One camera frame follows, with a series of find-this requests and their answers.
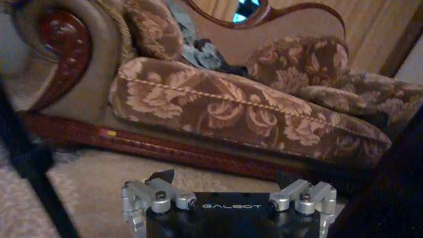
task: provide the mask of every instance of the seat cushion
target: seat cushion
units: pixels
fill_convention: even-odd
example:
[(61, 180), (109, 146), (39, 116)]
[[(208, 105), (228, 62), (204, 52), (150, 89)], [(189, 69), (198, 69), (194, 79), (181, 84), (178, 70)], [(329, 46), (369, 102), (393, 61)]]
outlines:
[(360, 119), (240, 76), (136, 58), (114, 78), (114, 114), (348, 168), (372, 168), (390, 141)]
[(174, 60), (182, 49), (182, 35), (161, 0), (124, 0), (124, 18), (140, 55)]

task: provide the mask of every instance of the floor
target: floor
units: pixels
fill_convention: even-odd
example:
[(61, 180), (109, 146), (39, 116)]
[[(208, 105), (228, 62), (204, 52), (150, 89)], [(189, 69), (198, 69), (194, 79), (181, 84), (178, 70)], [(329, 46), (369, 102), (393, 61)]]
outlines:
[[(156, 171), (173, 168), (173, 185), (185, 191), (278, 191), (268, 181), (105, 151), (81, 150), (55, 155), (55, 160), (47, 176), (82, 237), (130, 237), (121, 215), (120, 187), (124, 181), (145, 180)], [(25, 180), (6, 165), (0, 167), (0, 237), (57, 237)]]

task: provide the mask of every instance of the wooden sofa base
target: wooden sofa base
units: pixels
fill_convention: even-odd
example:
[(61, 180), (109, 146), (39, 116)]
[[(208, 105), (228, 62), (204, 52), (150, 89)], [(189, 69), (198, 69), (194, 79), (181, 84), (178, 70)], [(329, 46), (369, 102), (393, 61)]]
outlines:
[(306, 171), (70, 119), (34, 113), (19, 113), (19, 116), (26, 128), (53, 144), (90, 145), (201, 169), (270, 181), (276, 181), (276, 171), (281, 171), (288, 178), (302, 178), (312, 182), (324, 180), (337, 188), (338, 192), (345, 194), (354, 193), (365, 177), (360, 174), (334, 178), (328, 176), (324, 171)]

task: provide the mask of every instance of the decorative wooden trim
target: decorative wooden trim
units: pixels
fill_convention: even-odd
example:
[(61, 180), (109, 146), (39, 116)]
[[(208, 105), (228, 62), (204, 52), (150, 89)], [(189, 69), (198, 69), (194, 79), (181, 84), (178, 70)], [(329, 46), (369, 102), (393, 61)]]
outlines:
[(59, 144), (85, 144), (107, 150), (152, 157), (170, 163), (181, 163), (208, 170), (258, 178), (276, 179), (276, 170), (289, 176), (324, 180), (340, 192), (350, 193), (358, 189), (365, 173), (334, 177), (326, 171), (310, 171), (254, 158), (240, 157), (229, 153), (194, 147), (181, 142), (157, 139), (132, 132), (114, 130), (105, 126), (93, 126), (59, 117), (21, 113), (25, 125), (45, 140)]
[(344, 34), (345, 34), (345, 23), (344, 23), (344, 20), (342, 20), (340, 14), (329, 6), (322, 5), (320, 3), (304, 2), (304, 3), (298, 3), (296, 5), (292, 5), (286, 8), (274, 9), (270, 7), (268, 0), (260, 0), (261, 1), (260, 7), (253, 12), (253, 14), (246, 18), (246, 20), (240, 22), (240, 23), (233, 23), (233, 22), (228, 22), (228, 21), (221, 21), (217, 18), (208, 15), (202, 11), (202, 9), (200, 9), (200, 7), (196, 5), (196, 3), (193, 2), (194, 0), (182, 0), (182, 1), (206, 20), (212, 21), (217, 25), (220, 25), (225, 28), (229, 28), (229, 29), (252, 28), (254, 26), (264, 24), (265, 22), (274, 20), (278, 17), (282, 17), (284, 15), (286, 15), (297, 10), (302, 10), (302, 9), (308, 9), (308, 8), (317, 8), (317, 9), (326, 11), (329, 14), (332, 14), (337, 18), (338, 22), (342, 25)]
[(39, 39), (58, 56), (58, 67), (47, 88), (30, 108), (37, 111), (53, 103), (77, 84), (90, 58), (89, 32), (67, 12), (49, 10), (38, 21)]

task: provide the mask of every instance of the sofa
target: sofa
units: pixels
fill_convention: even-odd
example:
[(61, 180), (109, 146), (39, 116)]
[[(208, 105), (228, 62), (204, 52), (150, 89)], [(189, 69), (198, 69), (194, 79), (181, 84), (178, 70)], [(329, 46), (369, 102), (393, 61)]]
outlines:
[(181, 33), (160, 1), (17, 1), (13, 23), (33, 52), (5, 87), (27, 129), (55, 146), (268, 180), (281, 171), (353, 192), (423, 87), (348, 69), (345, 26), (324, 5), (272, 9), (261, 0), (229, 23), (176, 2), (249, 78), (180, 62)]

